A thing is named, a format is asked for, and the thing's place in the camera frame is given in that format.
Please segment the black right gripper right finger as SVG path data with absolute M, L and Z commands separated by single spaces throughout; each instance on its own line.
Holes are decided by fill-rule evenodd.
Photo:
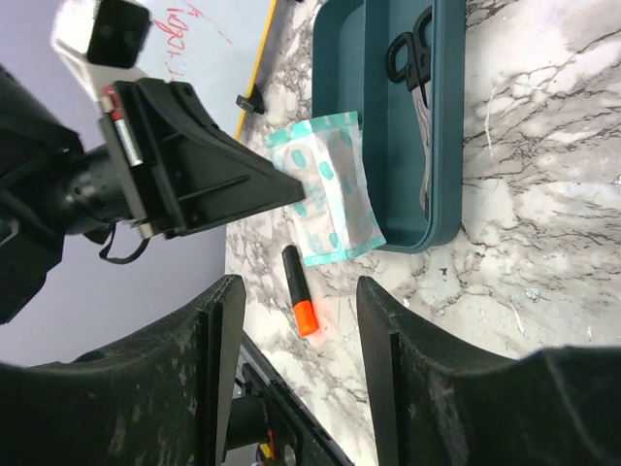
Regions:
M 356 308 L 382 465 L 616 465 L 620 350 L 473 346 L 363 277 Z

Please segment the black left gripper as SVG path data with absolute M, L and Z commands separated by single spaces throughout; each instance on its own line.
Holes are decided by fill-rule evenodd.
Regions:
M 1 320 L 43 288 L 64 241 L 103 245 L 118 223 L 187 236 L 304 199 L 302 183 L 224 131 L 192 85 L 140 77 L 103 87 L 104 144 L 85 150 L 1 72 Z

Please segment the teal divided tray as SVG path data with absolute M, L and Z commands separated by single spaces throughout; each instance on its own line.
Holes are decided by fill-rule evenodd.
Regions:
M 419 202 L 424 150 L 411 94 L 392 83 L 385 55 L 432 7 L 430 212 Z M 312 112 L 357 112 L 368 191 L 386 248 L 447 244 L 462 221 L 466 5 L 462 1 L 328 1 L 312 32 Z

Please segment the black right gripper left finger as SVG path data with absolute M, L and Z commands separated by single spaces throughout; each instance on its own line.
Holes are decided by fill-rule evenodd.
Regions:
M 5 465 L 218 465 L 245 316 L 227 275 L 71 363 L 1 368 Z

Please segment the teal plaster sheet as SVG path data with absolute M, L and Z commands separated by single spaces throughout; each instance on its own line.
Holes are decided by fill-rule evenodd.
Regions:
M 373 210 L 357 112 L 291 123 L 263 138 L 266 154 L 299 180 L 291 215 L 307 266 L 347 261 L 386 244 Z

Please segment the black handled scissors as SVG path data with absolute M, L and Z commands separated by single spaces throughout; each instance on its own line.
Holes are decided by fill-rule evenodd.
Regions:
M 386 74 L 392 83 L 405 82 L 415 109 L 424 150 L 424 171 L 419 202 L 425 219 L 429 218 L 431 180 L 431 46 L 426 28 L 432 21 L 432 7 L 427 7 L 416 19 L 410 31 L 399 34 L 385 55 Z

